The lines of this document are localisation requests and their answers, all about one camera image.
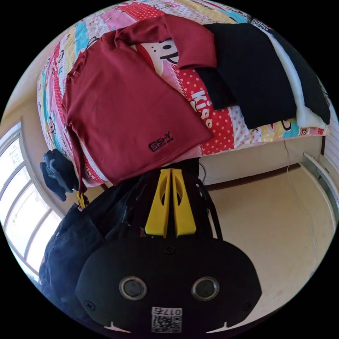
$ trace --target screw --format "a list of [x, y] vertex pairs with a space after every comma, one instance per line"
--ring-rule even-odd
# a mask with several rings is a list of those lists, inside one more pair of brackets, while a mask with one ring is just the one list
[[85, 307], [89, 310], [89, 311], [94, 311], [95, 310], [95, 306], [91, 301], [86, 300], [85, 301]]
[[253, 308], [253, 305], [252, 305], [251, 302], [248, 302], [244, 305], [244, 311], [245, 312], [250, 312], [252, 308]]
[[167, 246], [167, 247], [165, 248], [165, 253], [166, 253], [166, 254], [173, 254], [174, 252], [175, 252], [175, 249], [174, 249], [173, 246]]

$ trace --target yellow plastic part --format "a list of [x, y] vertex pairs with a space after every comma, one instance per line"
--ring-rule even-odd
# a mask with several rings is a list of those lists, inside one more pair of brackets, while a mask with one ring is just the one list
[[85, 208], [85, 201], [84, 201], [84, 195], [81, 193], [81, 195], [79, 195], [79, 192], [78, 192], [78, 203], [79, 203], [79, 206], [82, 207], [82, 208]]
[[[184, 178], [180, 169], [172, 169], [172, 186], [176, 236], [178, 237], [194, 234], [197, 230], [197, 227], [194, 222], [191, 205], [185, 188]], [[180, 205], [178, 203], [177, 193], [181, 199]]]
[[171, 168], [162, 169], [145, 227], [146, 234], [166, 238], [168, 210], [170, 207], [170, 184]]

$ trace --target colorful bedspread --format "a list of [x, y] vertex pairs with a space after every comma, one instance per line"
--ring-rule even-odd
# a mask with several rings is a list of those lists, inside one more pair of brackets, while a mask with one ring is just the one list
[[[95, 43], [106, 32], [129, 26], [143, 19], [161, 16], [164, 13], [185, 17], [200, 24], [251, 22], [263, 25], [257, 20], [252, 20], [242, 11], [210, 0], [127, 1], [79, 21], [68, 30], [55, 47], [54, 53], [46, 61], [38, 80], [38, 111], [49, 149], [57, 148], [68, 159], [73, 160], [61, 101], [65, 92], [66, 75], [72, 69], [79, 53]], [[162, 43], [142, 43], [133, 48], [148, 61], [164, 81], [191, 103], [196, 114], [214, 134], [213, 139], [193, 148], [178, 160], [217, 154], [282, 139], [329, 134], [328, 127], [325, 130], [299, 128], [295, 120], [280, 121], [248, 130], [239, 106], [215, 111], [206, 87], [198, 74], [194, 70], [180, 71], [178, 69], [178, 52], [172, 40]], [[106, 182], [107, 179], [84, 145], [82, 148], [85, 155], [85, 184], [97, 186]]]

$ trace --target red shirt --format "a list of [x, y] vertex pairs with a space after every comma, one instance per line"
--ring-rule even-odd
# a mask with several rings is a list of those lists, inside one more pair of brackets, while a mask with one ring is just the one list
[[104, 34], [67, 75], [66, 129], [79, 174], [82, 142], [113, 184], [175, 160], [212, 133], [190, 103], [130, 45], [172, 38], [179, 69], [216, 67], [214, 36], [189, 19], [163, 15]]

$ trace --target qr code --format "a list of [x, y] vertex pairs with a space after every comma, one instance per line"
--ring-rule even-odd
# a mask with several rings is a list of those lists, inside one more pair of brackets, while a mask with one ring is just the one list
[[152, 307], [152, 332], [181, 333], [182, 309]]

